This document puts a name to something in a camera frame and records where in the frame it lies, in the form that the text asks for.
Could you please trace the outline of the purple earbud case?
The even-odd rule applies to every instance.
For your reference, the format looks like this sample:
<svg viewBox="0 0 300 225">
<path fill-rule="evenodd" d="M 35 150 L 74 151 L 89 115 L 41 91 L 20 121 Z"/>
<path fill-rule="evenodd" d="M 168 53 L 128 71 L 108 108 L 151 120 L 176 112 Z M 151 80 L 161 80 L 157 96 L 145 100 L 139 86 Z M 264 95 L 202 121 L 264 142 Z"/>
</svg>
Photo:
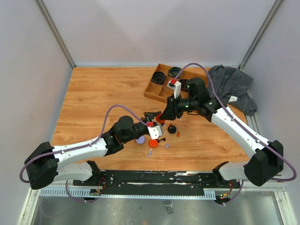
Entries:
<svg viewBox="0 0 300 225">
<path fill-rule="evenodd" d="M 142 145 L 146 142 L 146 138 L 144 136 L 141 136 L 138 139 L 136 139 L 135 142 L 139 145 Z"/>
</svg>

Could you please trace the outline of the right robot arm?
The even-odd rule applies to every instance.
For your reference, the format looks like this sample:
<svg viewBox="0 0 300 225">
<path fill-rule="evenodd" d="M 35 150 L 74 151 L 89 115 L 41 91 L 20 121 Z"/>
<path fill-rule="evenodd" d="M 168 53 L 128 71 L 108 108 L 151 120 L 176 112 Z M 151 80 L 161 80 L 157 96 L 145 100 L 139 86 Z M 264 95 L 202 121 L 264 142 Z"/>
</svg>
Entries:
<svg viewBox="0 0 300 225">
<path fill-rule="evenodd" d="M 167 87 L 174 93 L 167 98 L 166 109 L 161 120 L 175 120 L 184 112 L 196 111 L 209 122 L 223 129 L 246 153 L 249 161 L 223 162 L 213 169 L 212 181 L 219 188 L 230 180 L 248 180 L 256 186 L 282 172 L 284 168 L 283 145 L 275 140 L 270 142 L 241 121 L 229 107 L 223 108 L 216 98 L 210 98 L 203 79 L 187 80 L 188 97 L 180 95 L 181 83 L 172 79 Z"/>
</svg>

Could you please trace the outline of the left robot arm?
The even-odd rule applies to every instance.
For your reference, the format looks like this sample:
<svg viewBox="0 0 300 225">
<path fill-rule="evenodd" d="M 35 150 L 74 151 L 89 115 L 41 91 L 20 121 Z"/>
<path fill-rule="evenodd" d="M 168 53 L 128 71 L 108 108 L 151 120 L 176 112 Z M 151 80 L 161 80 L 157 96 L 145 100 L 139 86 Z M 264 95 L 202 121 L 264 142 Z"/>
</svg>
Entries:
<svg viewBox="0 0 300 225">
<path fill-rule="evenodd" d="M 24 162 L 22 172 L 26 172 L 30 187 L 42 189 L 60 180 L 86 181 L 96 185 L 100 173 L 92 163 L 79 164 L 78 161 L 94 157 L 115 154 L 124 148 L 124 144 L 149 135 L 157 139 L 163 134 L 162 125 L 154 121 L 160 112 L 146 112 L 140 122 L 134 123 L 132 117 L 122 116 L 99 137 L 76 144 L 52 146 L 43 142 Z"/>
</svg>

